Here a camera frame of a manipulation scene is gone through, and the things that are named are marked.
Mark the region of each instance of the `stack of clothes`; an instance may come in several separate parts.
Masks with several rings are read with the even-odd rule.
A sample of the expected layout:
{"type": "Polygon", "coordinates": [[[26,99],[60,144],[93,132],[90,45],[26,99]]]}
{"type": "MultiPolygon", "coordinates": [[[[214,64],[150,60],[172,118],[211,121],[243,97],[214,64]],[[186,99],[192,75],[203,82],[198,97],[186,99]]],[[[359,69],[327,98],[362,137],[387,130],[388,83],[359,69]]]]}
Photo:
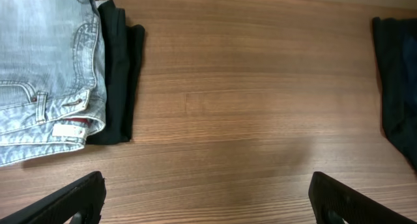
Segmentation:
{"type": "Polygon", "coordinates": [[[132,138],[145,30],[112,0],[0,0],[0,166],[132,138]]]}
{"type": "Polygon", "coordinates": [[[417,169],[417,19],[374,18],[372,24],[382,83],[382,127],[417,169]]]}

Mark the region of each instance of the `jeans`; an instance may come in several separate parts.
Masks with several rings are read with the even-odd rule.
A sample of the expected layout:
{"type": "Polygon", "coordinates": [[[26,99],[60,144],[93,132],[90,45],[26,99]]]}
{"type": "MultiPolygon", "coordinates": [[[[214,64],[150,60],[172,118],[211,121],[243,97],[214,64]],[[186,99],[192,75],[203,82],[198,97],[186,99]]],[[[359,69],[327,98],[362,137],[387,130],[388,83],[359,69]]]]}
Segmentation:
{"type": "Polygon", "coordinates": [[[94,0],[0,0],[0,166],[82,149],[105,108],[94,0]]]}

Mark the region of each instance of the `white label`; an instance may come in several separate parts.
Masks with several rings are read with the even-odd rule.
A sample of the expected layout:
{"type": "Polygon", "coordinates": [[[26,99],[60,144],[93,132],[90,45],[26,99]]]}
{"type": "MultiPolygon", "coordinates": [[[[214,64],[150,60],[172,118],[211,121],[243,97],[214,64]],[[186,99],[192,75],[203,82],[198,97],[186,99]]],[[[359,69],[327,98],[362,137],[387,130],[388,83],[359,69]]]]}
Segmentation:
{"type": "Polygon", "coordinates": [[[87,129],[81,126],[55,124],[53,126],[52,136],[84,138],[87,136],[87,129]]]}

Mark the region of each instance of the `dark clothing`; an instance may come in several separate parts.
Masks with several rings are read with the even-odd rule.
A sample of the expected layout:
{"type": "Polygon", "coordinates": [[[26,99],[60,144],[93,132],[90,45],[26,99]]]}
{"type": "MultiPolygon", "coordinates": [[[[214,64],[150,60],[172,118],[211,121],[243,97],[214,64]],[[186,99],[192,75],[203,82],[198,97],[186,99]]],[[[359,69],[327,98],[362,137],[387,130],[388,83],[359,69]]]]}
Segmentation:
{"type": "Polygon", "coordinates": [[[382,127],[417,169],[417,20],[372,22],[382,82],[382,127]]]}
{"type": "Polygon", "coordinates": [[[136,85],[141,68],[145,30],[126,26],[124,10],[112,0],[98,7],[106,47],[106,127],[87,138],[88,144],[113,145],[129,142],[136,85]]]}

